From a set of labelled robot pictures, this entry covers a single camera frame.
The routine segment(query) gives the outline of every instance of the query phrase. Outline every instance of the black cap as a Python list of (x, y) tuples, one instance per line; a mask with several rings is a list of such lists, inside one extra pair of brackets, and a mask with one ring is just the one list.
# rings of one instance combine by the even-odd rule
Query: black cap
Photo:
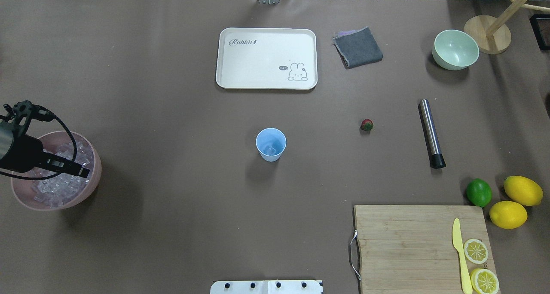
[(441, 153), (432, 155), (432, 168), (444, 168), (446, 166), (445, 160)]

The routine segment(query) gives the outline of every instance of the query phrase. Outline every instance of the gray cloth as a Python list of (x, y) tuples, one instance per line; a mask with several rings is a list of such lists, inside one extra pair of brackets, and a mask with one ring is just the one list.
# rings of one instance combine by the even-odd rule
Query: gray cloth
[(374, 63), (383, 58), (368, 26), (359, 31), (339, 32), (333, 40), (348, 68)]

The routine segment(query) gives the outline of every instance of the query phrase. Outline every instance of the metal handle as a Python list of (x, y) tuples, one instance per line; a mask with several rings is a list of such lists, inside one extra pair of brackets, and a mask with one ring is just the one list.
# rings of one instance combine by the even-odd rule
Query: metal handle
[(351, 268), (353, 268), (353, 271), (355, 271), (355, 275), (357, 276), (357, 280), (361, 281), (361, 275), (359, 274), (359, 271), (355, 269), (355, 266), (353, 265), (353, 256), (351, 255), (351, 245), (354, 240), (357, 239), (357, 230), (353, 233), (353, 237), (351, 241), (349, 242), (349, 263), (351, 264)]
[(426, 140), (430, 146), (431, 166), (432, 168), (444, 168), (446, 164), (441, 153), (440, 142), (437, 139), (436, 127), (434, 126), (432, 110), (430, 110), (430, 103), (428, 100), (424, 99), (420, 102), (420, 112), (422, 113), (422, 120), (424, 121)]

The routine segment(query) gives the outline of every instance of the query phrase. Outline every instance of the lemon slice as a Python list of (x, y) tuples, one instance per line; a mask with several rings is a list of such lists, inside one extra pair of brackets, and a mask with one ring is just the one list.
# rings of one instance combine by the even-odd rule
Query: lemon slice
[(496, 294), (498, 292), (497, 276), (489, 269), (474, 269), (470, 280), (472, 281), (472, 287), (479, 294)]
[(464, 254), (474, 264), (483, 264), (489, 257), (487, 246), (478, 239), (468, 239), (464, 243)]

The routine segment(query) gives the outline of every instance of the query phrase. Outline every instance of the lime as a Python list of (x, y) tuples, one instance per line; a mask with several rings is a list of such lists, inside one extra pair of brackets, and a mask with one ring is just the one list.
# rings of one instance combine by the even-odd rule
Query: lime
[(487, 246), (478, 239), (468, 239), (464, 243), (464, 254), (474, 264), (483, 264), (489, 258)]
[(489, 204), (492, 195), (493, 192), (489, 184), (479, 178), (472, 180), (472, 182), (468, 184), (468, 187), (466, 187), (466, 196), (468, 200), (470, 200), (472, 204), (482, 208)]
[(527, 211), (517, 202), (504, 200), (491, 207), (489, 217), (496, 226), (511, 230), (520, 227), (527, 221)]
[(542, 188), (529, 178), (507, 177), (504, 180), (504, 191), (514, 202), (524, 206), (535, 206), (542, 201)]
[(479, 294), (496, 294), (498, 292), (499, 284), (497, 275), (489, 269), (474, 269), (470, 280), (472, 281), (472, 287)]

